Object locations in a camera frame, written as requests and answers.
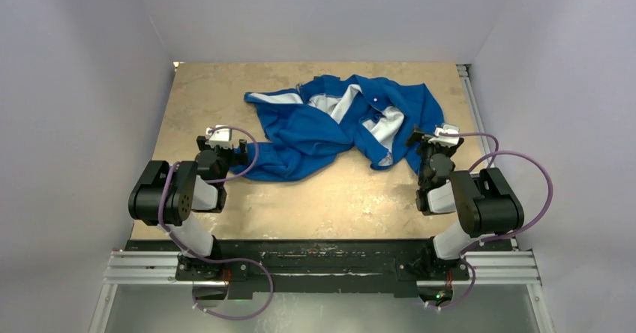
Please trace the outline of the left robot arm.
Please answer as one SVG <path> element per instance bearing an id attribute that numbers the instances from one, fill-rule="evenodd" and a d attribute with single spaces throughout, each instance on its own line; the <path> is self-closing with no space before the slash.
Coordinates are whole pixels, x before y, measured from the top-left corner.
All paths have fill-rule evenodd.
<path id="1" fill-rule="evenodd" d="M 223 180 L 232 167 L 248 163 L 248 143 L 238 148 L 227 139 L 198 136 L 199 153 L 193 160 L 170 165 L 151 160 L 146 165 L 128 200 L 129 215 L 150 227 L 157 227 L 179 241 L 182 254 L 194 262 L 195 271 L 206 280 L 221 275 L 224 260 L 216 238 L 194 216 L 220 213 L 227 201 Z"/>

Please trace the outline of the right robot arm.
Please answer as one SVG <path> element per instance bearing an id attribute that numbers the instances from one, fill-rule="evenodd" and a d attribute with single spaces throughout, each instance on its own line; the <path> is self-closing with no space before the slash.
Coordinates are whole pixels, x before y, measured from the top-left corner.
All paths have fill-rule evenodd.
<path id="1" fill-rule="evenodd" d="M 425 216 L 456 213 L 457 221 L 429 239 L 421 258 L 422 271 L 439 278 L 471 244 L 501 236 L 524 224 L 524 210 L 501 171 L 488 165 L 478 175 L 457 169 L 453 155 L 468 133 L 444 124 L 433 133 L 414 127 L 406 146 L 420 157 L 415 202 Z"/>

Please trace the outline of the blue zip jacket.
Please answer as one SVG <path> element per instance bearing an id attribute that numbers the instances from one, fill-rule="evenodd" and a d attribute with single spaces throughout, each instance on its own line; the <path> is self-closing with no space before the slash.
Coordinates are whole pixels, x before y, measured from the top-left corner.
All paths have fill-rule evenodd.
<path id="1" fill-rule="evenodd" d="M 265 134 L 259 152 L 249 154 L 246 178 L 294 182 L 335 162 L 339 154 L 359 150 L 373 170 L 405 160 L 419 171 L 413 128 L 434 132 L 443 110 L 428 87 L 401 85 L 385 77 L 317 76 L 310 82 L 273 92 L 247 92 Z"/>

